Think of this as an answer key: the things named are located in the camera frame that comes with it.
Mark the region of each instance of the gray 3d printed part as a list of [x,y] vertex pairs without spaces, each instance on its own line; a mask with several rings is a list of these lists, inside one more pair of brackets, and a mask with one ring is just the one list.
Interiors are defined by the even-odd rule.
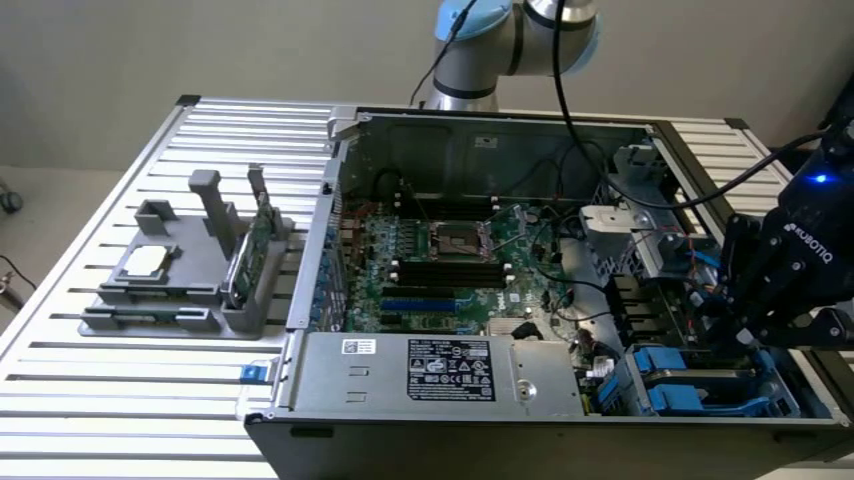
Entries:
[[[294,222],[268,203],[259,167],[250,169],[255,218],[240,219],[222,201],[219,178],[212,170],[189,178],[207,217],[177,216],[163,200],[140,205],[140,231],[83,312],[81,335],[260,337]],[[246,295],[226,299],[235,279]]]

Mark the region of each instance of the motherboard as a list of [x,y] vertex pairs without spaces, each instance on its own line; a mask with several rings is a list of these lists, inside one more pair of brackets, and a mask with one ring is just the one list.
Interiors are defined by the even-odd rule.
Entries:
[[571,303],[567,287],[538,272],[563,276],[558,220],[552,208],[526,203],[358,204],[342,224],[344,329],[508,334],[526,321],[547,329]]

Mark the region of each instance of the black cable on floor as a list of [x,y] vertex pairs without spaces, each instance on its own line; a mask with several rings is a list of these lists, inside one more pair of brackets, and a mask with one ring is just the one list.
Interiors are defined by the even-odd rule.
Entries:
[[7,257],[5,255],[0,255],[0,259],[3,259],[5,261],[5,263],[9,264],[9,267],[12,267],[12,270],[15,271],[15,274],[21,277],[21,280],[24,280],[29,286],[32,287],[33,291],[39,288],[36,286],[36,284],[33,283],[32,280],[29,280],[29,278],[27,278],[27,275],[24,275],[20,271],[20,269],[17,268],[17,265],[15,265],[15,262],[9,259],[9,257]]

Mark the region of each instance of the white sticker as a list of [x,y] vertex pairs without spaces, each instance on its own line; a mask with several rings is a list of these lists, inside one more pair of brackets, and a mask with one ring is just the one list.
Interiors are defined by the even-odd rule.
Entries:
[[352,338],[342,342],[342,354],[374,355],[376,353],[376,340],[372,338]]

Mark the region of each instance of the green circuit board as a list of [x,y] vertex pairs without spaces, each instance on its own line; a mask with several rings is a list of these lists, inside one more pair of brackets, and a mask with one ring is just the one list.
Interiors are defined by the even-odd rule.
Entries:
[[[479,334],[495,318],[547,318],[543,292],[556,301],[566,289],[534,269],[532,239],[539,234],[538,244],[548,247],[552,231],[526,221],[531,208],[511,206],[487,222],[472,222],[403,219],[380,206],[351,221],[346,330]],[[508,265],[507,274],[515,278],[503,288],[454,288],[452,312],[390,312],[382,308],[383,289],[396,285],[390,278],[395,260]],[[558,264],[539,265],[560,275]],[[398,317],[394,325],[383,322],[388,315]]]

